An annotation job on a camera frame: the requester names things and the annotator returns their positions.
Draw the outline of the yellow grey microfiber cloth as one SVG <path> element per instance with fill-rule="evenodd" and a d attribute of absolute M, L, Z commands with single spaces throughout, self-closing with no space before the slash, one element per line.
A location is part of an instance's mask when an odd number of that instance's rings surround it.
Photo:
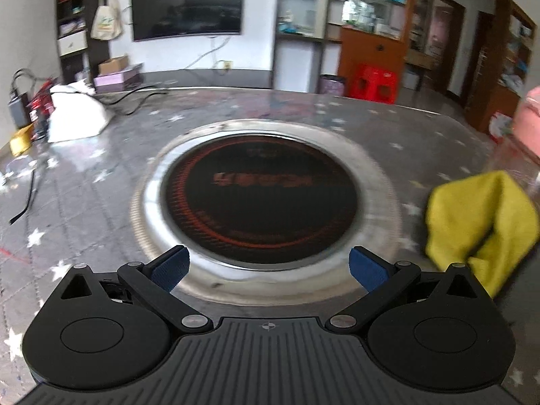
<path fill-rule="evenodd" d="M 539 241 L 535 203 L 501 170 L 434 188 L 426 225 L 427 257 L 441 271 L 467 265 L 490 297 Z"/>

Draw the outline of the pink pig-shaped kettle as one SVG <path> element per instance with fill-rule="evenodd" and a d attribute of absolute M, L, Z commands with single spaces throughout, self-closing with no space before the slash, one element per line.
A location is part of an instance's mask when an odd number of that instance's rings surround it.
<path fill-rule="evenodd" d="M 536 156 L 540 154 L 540 87 L 526 94 L 513 117 L 513 135 Z"/>

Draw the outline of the round black induction cooktop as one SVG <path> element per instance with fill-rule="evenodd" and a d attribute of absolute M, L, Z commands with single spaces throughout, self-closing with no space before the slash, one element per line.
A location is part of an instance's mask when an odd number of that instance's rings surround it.
<path fill-rule="evenodd" d="M 277 135 L 212 139 L 167 169 L 165 220 L 217 258 L 282 265 L 338 244 L 361 218 L 350 172 L 334 157 Z"/>

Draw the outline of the white plastic bag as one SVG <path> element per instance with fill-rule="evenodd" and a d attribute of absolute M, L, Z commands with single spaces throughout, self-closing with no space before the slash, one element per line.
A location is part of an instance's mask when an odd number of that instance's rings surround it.
<path fill-rule="evenodd" d="M 57 84 L 50 89 L 54 111 L 49 115 L 48 143 L 62 143 L 99 135 L 113 114 L 97 100 L 84 81 Z"/>

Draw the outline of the red plastic stool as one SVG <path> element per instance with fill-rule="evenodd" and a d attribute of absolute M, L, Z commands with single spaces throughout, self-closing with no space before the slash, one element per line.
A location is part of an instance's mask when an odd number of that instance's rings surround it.
<path fill-rule="evenodd" d="M 398 78 L 392 71 L 359 64 L 351 78 L 348 96 L 375 103 L 394 104 Z"/>

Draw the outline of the pink flat box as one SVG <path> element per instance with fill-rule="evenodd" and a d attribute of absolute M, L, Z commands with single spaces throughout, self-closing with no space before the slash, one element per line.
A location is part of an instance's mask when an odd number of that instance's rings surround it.
<path fill-rule="evenodd" d="M 94 87 L 97 93 L 109 93 L 126 90 L 142 81 L 141 67 L 130 66 L 122 71 L 98 76 L 94 79 Z"/>

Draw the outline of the purple patterned waste bin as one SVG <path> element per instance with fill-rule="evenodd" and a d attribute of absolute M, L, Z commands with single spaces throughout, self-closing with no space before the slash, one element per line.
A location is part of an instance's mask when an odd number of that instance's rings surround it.
<path fill-rule="evenodd" d="M 345 77 L 322 74 L 319 77 L 318 93 L 342 97 L 345 93 Z"/>

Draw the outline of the brown cardboard box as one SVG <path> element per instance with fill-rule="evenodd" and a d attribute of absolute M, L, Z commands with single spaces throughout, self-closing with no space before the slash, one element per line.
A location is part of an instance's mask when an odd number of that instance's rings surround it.
<path fill-rule="evenodd" d="M 123 71 L 130 65 L 129 58 L 127 55 L 121 57 L 107 59 L 99 65 L 99 74 L 101 76 L 113 74 L 116 72 Z"/>

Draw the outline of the brown wooden display cabinet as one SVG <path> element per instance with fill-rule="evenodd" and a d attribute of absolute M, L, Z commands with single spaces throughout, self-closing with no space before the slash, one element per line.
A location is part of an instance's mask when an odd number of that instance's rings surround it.
<path fill-rule="evenodd" d="M 409 48 L 415 0 L 345 0 L 342 8 L 338 75 L 351 89 L 359 65 L 401 77 Z"/>

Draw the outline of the white canvas tote bag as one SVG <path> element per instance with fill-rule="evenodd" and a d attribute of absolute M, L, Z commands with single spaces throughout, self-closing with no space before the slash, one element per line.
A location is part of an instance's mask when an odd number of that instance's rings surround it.
<path fill-rule="evenodd" d="M 98 0 L 90 37 L 100 41 L 111 41 L 123 33 L 121 9 L 118 0 Z"/>

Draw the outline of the glass door display cabinet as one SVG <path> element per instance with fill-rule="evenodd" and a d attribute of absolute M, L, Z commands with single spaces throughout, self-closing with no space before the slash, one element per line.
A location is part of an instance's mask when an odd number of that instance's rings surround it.
<path fill-rule="evenodd" d="M 314 92 L 322 67 L 329 0 L 277 0 L 272 88 Z"/>

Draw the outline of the wall-mounted black television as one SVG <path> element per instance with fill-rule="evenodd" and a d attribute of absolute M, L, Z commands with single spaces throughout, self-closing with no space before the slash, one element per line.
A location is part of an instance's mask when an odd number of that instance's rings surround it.
<path fill-rule="evenodd" d="M 133 40 L 239 35 L 244 0 L 131 0 Z"/>

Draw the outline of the dark shelving wall unit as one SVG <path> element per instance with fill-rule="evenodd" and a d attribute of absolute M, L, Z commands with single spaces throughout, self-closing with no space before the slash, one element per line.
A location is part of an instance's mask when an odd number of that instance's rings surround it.
<path fill-rule="evenodd" d="M 90 36 L 98 5 L 99 0 L 56 0 L 57 49 L 66 84 L 79 77 L 93 80 L 110 59 L 108 43 Z"/>

